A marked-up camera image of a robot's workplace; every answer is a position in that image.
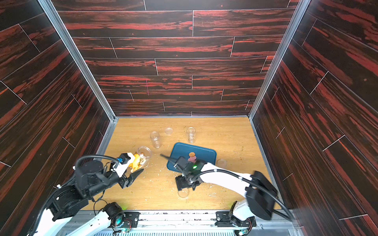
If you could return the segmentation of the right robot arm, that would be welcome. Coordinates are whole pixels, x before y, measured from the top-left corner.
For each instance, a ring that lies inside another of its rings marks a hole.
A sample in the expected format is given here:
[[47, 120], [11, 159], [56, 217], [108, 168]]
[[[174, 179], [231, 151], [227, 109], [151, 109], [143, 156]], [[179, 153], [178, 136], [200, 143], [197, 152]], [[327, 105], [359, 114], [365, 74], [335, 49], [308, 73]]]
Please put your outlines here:
[[193, 163], [183, 157], [173, 159], [164, 154], [160, 156], [173, 163], [174, 168], [181, 172], [175, 178], [179, 191], [186, 188], [195, 190], [202, 183], [210, 183], [244, 197], [244, 200], [234, 202], [228, 213], [229, 221], [234, 226], [241, 227], [246, 220], [255, 216], [269, 221], [273, 214], [290, 222], [294, 220], [290, 210], [278, 199], [277, 189], [261, 172], [241, 174], [202, 160]]

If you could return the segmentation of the yellow fish shaped cookie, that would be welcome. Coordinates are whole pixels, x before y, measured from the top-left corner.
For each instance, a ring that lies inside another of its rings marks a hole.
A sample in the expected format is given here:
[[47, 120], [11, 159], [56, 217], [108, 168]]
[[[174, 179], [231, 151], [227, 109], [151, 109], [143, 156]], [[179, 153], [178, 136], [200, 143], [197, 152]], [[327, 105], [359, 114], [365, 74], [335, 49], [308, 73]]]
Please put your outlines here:
[[133, 161], [133, 163], [131, 164], [131, 172], [132, 173], [134, 173], [134, 172], [136, 172], [138, 169], [140, 169], [141, 168], [141, 164], [140, 164], [140, 162], [141, 162], [141, 157], [140, 157], [140, 155], [139, 154], [135, 154], [134, 155], [134, 157], [135, 157], [135, 159], [134, 159], [134, 161]]

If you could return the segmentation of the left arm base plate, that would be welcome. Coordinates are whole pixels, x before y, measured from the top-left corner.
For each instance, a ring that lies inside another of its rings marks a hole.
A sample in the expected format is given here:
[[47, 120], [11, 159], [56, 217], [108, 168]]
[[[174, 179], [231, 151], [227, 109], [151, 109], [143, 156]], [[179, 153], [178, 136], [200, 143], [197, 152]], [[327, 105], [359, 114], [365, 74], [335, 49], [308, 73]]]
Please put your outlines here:
[[109, 215], [106, 211], [101, 211], [99, 215], [104, 215], [105, 221], [110, 222], [110, 228], [115, 229], [131, 229], [136, 228], [139, 222], [140, 212], [121, 211]]

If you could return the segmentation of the clear jar with cookies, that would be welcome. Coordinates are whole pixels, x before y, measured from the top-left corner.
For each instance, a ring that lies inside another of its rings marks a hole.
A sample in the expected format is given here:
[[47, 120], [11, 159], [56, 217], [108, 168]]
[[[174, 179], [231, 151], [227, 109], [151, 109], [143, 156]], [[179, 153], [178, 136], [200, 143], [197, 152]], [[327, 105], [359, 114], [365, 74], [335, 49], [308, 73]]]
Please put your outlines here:
[[193, 144], [196, 141], [196, 129], [194, 127], [189, 127], [186, 131], [187, 139], [190, 144]]

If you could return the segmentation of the teal plastic tray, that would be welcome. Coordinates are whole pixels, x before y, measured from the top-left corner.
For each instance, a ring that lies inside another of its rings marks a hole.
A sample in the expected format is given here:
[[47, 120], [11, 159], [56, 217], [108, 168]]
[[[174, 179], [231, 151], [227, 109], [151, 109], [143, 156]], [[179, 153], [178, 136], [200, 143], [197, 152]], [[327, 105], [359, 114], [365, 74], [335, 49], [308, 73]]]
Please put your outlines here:
[[187, 159], [189, 159], [189, 153], [190, 152], [194, 152], [195, 156], [198, 160], [210, 162], [214, 165], [216, 164], [217, 153], [216, 153], [215, 150], [210, 149], [210, 148], [185, 144], [185, 143], [176, 143], [173, 146], [172, 152], [170, 154], [170, 158], [174, 159], [174, 162], [172, 163], [172, 162], [168, 161], [167, 164], [166, 164], [167, 169], [170, 170], [170, 171], [173, 171], [173, 172], [179, 172], [179, 170], [176, 170], [174, 168], [175, 161], [180, 156], [186, 157]]

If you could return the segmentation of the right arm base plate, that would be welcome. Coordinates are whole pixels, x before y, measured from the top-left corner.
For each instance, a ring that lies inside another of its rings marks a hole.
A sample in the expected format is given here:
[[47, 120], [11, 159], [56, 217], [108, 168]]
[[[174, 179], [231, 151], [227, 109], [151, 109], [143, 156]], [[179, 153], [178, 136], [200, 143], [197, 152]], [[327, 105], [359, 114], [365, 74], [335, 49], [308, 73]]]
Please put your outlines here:
[[216, 223], [217, 227], [256, 227], [256, 219], [254, 216], [247, 218], [244, 221], [239, 220], [231, 215], [229, 211], [217, 211]]

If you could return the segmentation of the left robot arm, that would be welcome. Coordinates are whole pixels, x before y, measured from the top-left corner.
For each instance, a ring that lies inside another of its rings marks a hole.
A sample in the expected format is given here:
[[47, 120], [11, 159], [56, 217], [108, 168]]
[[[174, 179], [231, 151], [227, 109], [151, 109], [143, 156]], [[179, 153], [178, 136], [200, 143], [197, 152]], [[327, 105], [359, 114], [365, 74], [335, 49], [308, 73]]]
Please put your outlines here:
[[76, 160], [73, 176], [56, 189], [43, 203], [30, 236], [55, 236], [94, 197], [118, 184], [129, 187], [144, 171], [142, 168], [126, 177], [128, 167], [134, 162], [132, 153], [122, 153], [113, 158], [106, 155], [84, 155]]

